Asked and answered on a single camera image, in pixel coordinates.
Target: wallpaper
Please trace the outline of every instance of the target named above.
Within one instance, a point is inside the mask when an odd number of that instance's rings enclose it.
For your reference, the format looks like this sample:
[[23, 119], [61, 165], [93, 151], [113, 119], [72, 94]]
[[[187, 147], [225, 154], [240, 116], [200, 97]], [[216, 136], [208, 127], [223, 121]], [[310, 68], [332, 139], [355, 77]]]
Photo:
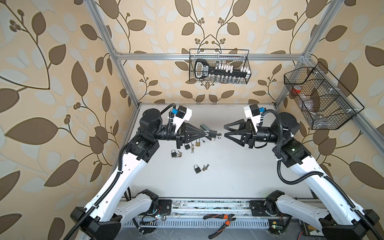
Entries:
[[221, 84], [189, 79], [185, 61], [123, 61], [142, 103], [272, 103], [284, 86], [292, 61], [250, 61], [248, 84]]
[[[383, 1], [345, 1], [312, 56], [326, 65], [363, 103], [366, 108], [360, 114], [381, 133], [384, 133], [383, 13]], [[375, 210], [382, 223], [384, 157], [370, 140], [352, 121], [335, 131], [310, 130], [290, 97], [284, 100], [280, 111], [297, 118], [300, 132], [295, 138], [311, 151], [320, 166], [350, 197], [364, 208]], [[383, 236], [381, 225], [375, 227]], [[371, 232], [368, 238], [376, 239]]]
[[0, 0], [0, 239], [62, 238], [106, 181], [134, 110], [77, 3]]
[[182, 48], [302, 53], [329, 2], [96, 0], [122, 53], [181, 53]]

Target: work surface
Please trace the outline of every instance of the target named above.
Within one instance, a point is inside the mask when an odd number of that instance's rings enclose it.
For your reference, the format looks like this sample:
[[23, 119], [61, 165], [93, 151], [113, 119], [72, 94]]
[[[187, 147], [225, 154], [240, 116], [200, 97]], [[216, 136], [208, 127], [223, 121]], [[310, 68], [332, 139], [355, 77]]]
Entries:
[[[224, 125], [245, 119], [246, 105], [184, 105], [192, 110], [188, 123], [195, 127], [200, 124], [223, 134], [221, 139], [211, 142], [206, 138], [200, 147], [179, 149], [181, 158], [172, 158], [171, 150], [176, 150], [175, 141], [159, 141], [160, 147], [130, 185], [132, 195], [149, 189], [160, 197], [200, 197], [200, 198], [264, 198], [275, 190], [281, 190], [291, 197], [312, 198], [305, 183], [284, 184], [277, 176], [276, 157], [272, 152], [275, 146], [268, 143], [262, 149], [242, 147], [224, 137]], [[271, 109], [272, 105], [260, 105]], [[166, 105], [142, 105], [132, 137], [139, 127], [139, 120], [145, 110], [163, 110]], [[163, 114], [163, 124], [168, 122], [168, 111]], [[270, 126], [273, 114], [265, 116], [263, 126]], [[194, 165], [201, 169], [209, 164], [207, 171], [196, 174]], [[298, 176], [284, 165], [282, 175], [287, 180]]]

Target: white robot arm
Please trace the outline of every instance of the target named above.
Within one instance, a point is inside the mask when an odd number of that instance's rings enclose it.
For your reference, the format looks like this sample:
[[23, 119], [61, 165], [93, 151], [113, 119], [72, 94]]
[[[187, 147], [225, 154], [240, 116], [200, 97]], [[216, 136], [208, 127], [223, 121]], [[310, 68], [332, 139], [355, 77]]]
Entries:
[[[170, 107], [173, 108], [169, 113], [169, 122], [162, 125], [161, 114]], [[137, 215], [145, 212], [149, 212], [149, 215], [156, 214], [159, 196], [149, 190], [142, 191], [123, 205], [118, 204], [134, 177], [159, 148], [158, 140], [174, 140], [179, 149], [184, 143], [198, 138], [221, 135], [216, 131], [203, 131], [185, 123], [191, 115], [191, 109], [183, 106], [176, 109], [175, 104], [170, 104], [161, 112], [157, 109], [146, 110], [140, 119], [136, 135], [121, 148], [118, 167], [110, 178], [85, 207], [76, 207], [72, 211], [71, 218], [75, 226], [64, 240], [68, 240], [79, 227], [93, 240], [112, 240]]]
[[[374, 229], [379, 216], [373, 210], [363, 209], [350, 199], [345, 192], [325, 173], [312, 154], [297, 140], [293, 138], [299, 130], [296, 118], [289, 113], [278, 114], [274, 110], [259, 108], [257, 104], [244, 108], [247, 121], [243, 119], [224, 126], [226, 138], [233, 140], [241, 146], [254, 147], [257, 142], [273, 142], [276, 147], [272, 149], [277, 159], [277, 173], [286, 184], [294, 185], [304, 181], [317, 197], [323, 202], [326, 209], [319, 209], [295, 200], [281, 191], [274, 191], [266, 198], [263, 209], [269, 215], [280, 213], [294, 216], [321, 231], [328, 240], [360, 240], [368, 230], [371, 230], [377, 239], [383, 238]], [[266, 113], [273, 113], [276, 120], [270, 127], [262, 127], [263, 117]], [[230, 128], [239, 125], [239, 129]], [[281, 175], [281, 163], [299, 178], [287, 181]]]

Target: black wire basket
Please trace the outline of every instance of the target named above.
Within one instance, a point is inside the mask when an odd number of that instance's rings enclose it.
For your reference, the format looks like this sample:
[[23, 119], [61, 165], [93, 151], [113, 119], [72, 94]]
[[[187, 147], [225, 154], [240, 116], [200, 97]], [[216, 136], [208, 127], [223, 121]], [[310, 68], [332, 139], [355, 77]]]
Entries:
[[251, 77], [249, 50], [189, 50], [189, 79], [210, 83], [247, 84]]
[[[333, 86], [325, 77], [337, 80]], [[319, 62], [284, 74], [284, 84], [313, 130], [336, 130], [364, 109], [361, 102]]]

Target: key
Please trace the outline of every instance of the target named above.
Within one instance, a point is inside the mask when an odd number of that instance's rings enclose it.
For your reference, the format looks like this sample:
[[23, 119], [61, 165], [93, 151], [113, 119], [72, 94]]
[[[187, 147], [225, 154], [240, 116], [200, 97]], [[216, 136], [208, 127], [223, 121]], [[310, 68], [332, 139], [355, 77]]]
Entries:
[[207, 170], [207, 169], [208, 169], [208, 166], [209, 166], [209, 164], [207, 164], [207, 166], [204, 165], [204, 167], [203, 167], [203, 171]]

